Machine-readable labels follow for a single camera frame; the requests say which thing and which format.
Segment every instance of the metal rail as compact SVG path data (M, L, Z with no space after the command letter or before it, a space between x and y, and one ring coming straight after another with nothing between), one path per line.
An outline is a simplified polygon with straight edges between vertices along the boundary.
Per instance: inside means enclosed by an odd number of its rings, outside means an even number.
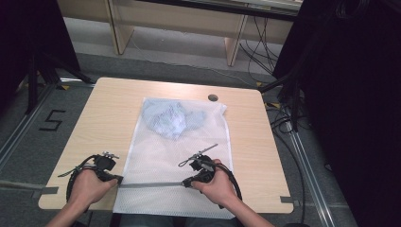
M176 7L207 9L212 11L229 12L234 14L257 16L257 17L271 18L271 19L291 21L291 22L295 21L295 19L297 18L296 11L247 8L245 6L223 4L217 1L200 1L200 0L136 0L136 1L164 4Z
M12 135L0 149L0 171L6 164L7 160L11 156L12 152L18 147L22 138L29 130L32 122L35 120L36 116L42 109L42 106L50 94L56 89L56 84L47 84L44 90L39 96L39 102L36 107L28 114L26 114L21 120L20 124L14 130Z
M316 204L316 209L318 211L319 217L321 218L322 225L323 227L335 227L336 224L333 220L330 208L324 198L318 180L316 179L315 174L313 173L312 166L310 165L307 155L305 153L304 145L301 141L299 133L297 131L292 130L290 122L287 122L287 128L289 131L291 131L290 133L291 142L295 148L297 159L305 175L306 183L310 190L312 199Z

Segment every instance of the gray floor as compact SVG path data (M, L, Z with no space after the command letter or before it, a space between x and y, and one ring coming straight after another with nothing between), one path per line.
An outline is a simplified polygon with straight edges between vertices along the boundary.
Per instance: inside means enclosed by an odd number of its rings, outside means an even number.
M78 53L82 71L93 79L108 76L243 88L256 87L255 80L248 74L249 58L239 51L235 66L227 66L224 41L220 37L138 27L132 37L133 42L124 55L116 56L107 24L74 19L65 19L65 23ZM249 44L252 47L257 46L256 42ZM270 48L277 55L281 47L270 44ZM250 71L258 80L273 81L271 76L254 63L251 64ZM60 71L60 74L63 77L69 76L63 71ZM276 103L279 89L265 94L264 100ZM16 94L9 109L1 113L1 145L6 142L12 130L24 117L26 90L27 88L23 87L22 91ZM45 102L22 142L1 169L0 181L45 185L91 92L92 88L80 86L71 86L68 90L55 90ZM44 120L51 110L66 110L65 114L59 115L62 119L60 128L51 133L39 131L39 128L50 127ZM270 122L274 121L277 115L274 108L268 113ZM313 130L308 126L307 119L301 119L300 124L302 126L300 136L305 151L336 226L357 226L334 176L324 168L324 154ZM288 135L282 134L282 136L291 146ZM282 142L276 139L276 144L291 197L297 204L302 200L299 172ZM37 206L38 199L33 193L34 190L4 187L0 187L0 190L2 226L43 226L56 214L56 211L44 211ZM310 226L322 226L307 186L305 207L305 223ZM289 215L264 214L263 216L273 224L283 226L285 223L299 222L301 213L301 207L296 205L294 212ZM107 226L111 217L110 212L94 212L92 218L89 218L90 215L91 213L82 217L82 222L87 223L89 219L91 220L90 226Z

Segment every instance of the forearm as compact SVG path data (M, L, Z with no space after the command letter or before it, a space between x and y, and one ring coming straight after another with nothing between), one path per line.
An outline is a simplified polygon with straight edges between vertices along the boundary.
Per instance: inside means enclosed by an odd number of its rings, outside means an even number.
M85 212L85 210L86 208L83 208L80 204L67 203L46 227L69 227Z
M224 207L229 210L233 215L235 215L241 223L246 226L265 226L274 227L267 220L259 216L251 209L247 204L245 204L240 199L229 200L224 204Z

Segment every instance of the small round hole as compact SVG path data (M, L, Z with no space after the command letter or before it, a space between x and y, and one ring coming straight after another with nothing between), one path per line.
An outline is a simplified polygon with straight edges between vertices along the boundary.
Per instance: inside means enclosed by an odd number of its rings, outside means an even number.
M207 98L209 98L209 100L211 100L211 101L217 101L218 100L218 96L216 96L216 95L209 95Z

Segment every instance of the wooden table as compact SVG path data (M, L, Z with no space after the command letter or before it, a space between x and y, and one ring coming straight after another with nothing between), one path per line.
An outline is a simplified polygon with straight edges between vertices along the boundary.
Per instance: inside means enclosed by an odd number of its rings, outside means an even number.
M102 78L86 103L47 187L57 194L42 195L43 209L61 209L69 177L57 176L92 154L107 150L120 156L113 174L121 175L144 97L208 101L209 95L227 105L225 118L231 137L235 177L243 200L257 213L290 213L292 203L262 97L256 90ZM113 210L115 187L92 210Z

